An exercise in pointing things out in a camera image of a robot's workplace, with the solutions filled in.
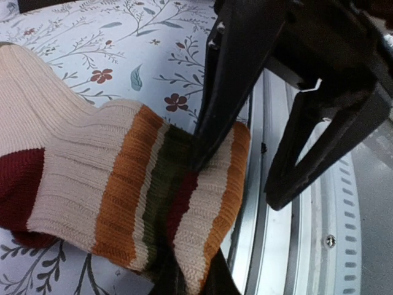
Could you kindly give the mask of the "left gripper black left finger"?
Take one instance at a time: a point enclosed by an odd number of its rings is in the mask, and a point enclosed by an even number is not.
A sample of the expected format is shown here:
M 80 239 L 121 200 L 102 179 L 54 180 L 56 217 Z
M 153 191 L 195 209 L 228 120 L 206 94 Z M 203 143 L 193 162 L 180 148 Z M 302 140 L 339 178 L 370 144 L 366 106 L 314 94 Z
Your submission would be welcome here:
M 166 257 L 159 279 L 154 284 L 150 294 L 190 294 L 187 290 L 185 278 L 171 250 Z

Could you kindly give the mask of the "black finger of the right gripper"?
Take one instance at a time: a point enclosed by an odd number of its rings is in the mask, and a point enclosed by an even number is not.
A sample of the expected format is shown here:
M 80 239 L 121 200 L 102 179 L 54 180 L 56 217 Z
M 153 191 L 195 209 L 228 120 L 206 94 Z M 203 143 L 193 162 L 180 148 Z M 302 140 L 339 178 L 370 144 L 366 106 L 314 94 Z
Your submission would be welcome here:
M 228 135 L 287 22 L 290 1 L 216 1 L 192 143 L 200 171 Z

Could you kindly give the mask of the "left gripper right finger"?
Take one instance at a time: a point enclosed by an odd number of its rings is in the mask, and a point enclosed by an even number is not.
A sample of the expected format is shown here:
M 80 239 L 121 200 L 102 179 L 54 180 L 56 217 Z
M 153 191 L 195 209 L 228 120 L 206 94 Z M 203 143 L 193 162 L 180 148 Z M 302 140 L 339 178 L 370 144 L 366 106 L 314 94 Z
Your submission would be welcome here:
M 208 278 L 204 286 L 205 295 L 241 295 L 228 268 L 222 250 L 211 261 Z

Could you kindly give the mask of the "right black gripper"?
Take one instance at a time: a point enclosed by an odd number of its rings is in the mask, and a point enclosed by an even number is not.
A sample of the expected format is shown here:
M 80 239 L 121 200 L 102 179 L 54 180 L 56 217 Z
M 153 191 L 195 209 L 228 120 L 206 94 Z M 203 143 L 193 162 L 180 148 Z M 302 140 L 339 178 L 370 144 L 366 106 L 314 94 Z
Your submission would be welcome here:
M 296 1 L 270 71 L 298 93 L 264 188 L 281 210 L 388 117 L 392 49 L 373 19 L 392 26 L 391 1 Z

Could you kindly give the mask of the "beige striped ribbed sock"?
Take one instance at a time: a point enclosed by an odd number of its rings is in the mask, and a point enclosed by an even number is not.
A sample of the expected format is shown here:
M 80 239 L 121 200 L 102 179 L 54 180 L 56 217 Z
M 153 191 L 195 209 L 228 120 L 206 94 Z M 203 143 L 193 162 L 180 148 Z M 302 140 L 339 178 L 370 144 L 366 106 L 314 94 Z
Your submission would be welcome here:
M 155 283 L 171 250 L 200 294 L 241 207 L 250 138 L 235 123 L 194 172 L 189 133 L 138 101 L 94 107 L 1 44 L 1 227 L 22 245 L 62 239 Z

